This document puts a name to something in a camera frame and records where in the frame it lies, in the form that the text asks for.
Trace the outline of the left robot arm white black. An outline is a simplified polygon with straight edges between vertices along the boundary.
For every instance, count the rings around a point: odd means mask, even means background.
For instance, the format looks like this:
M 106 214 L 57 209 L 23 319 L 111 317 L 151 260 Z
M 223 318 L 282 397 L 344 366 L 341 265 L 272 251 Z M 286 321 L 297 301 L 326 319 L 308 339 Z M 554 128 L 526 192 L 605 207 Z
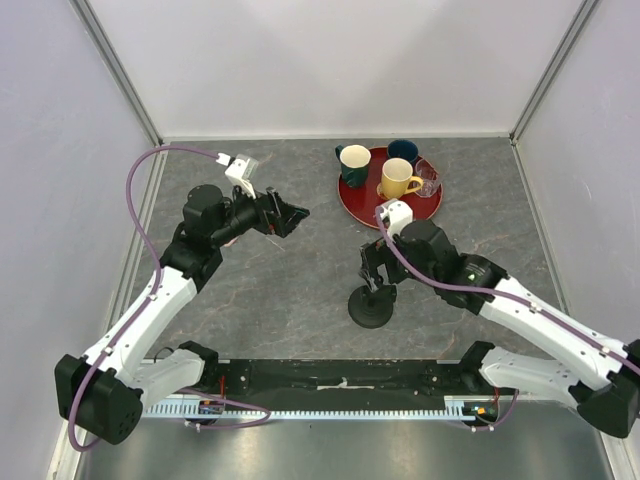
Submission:
M 221 265 L 222 248 L 249 230 L 284 238 L 309 216 L 272 188 L 247 194 L 239 186 L 226 197 L 214 185 L 193 188 L 183 220 L 147 286 L 120 320 L 79 357 L 64 355 L 54 369 L 60 415 L 72 447 L 83 429 L 112 445 L 123 442 L 142 414 L 166 397 L 192 387 L 208 393 L 219 382 L 218 355 L 193 341 L 147 367 L 145 354 L 180 310 Z

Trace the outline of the black phone stand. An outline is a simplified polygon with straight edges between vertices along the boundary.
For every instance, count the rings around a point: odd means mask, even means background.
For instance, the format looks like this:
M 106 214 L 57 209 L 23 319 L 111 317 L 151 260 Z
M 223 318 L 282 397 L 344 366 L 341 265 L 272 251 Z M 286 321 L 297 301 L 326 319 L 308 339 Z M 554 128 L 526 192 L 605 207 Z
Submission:
M 372 291 L 368 286 L 361 286 L 349 296 L 349 316 L 362 328 L 381 328 L 392 318 L 396 298 L 395 285 L 383 285 L 376 291 Z

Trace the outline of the phone with pink case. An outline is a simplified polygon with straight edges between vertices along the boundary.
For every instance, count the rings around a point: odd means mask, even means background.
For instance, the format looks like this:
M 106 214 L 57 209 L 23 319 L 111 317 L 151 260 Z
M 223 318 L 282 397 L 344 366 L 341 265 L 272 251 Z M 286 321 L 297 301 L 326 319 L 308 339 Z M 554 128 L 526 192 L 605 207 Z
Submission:
M 234 245 L 237 242 L 237 240 L 238 240 L 238 237 L 233 238 L 232 240 L 226 242 L 224 244 L 224 247 L 226 247 L 226 248 L 231 247 L 232 245 Z

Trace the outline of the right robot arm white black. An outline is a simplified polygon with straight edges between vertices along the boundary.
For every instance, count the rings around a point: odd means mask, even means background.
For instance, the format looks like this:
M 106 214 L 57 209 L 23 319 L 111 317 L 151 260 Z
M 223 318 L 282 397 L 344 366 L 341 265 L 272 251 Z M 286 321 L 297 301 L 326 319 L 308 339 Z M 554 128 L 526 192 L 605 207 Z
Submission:
M 593 330 L 526 289 L 485 257 L 460 253 L 430 220 L 417 220 L 360 248 L 360 296 L 368 314 L 393 312 L 396 286 L 422 282 L 448 305 L 483 317 L 548 354 L 543 360 L 476 342 L 458 368 L 458 381 L 477 394 L 492 386 L 552 399 L 616 438 L 639 417 L 639 343 Z

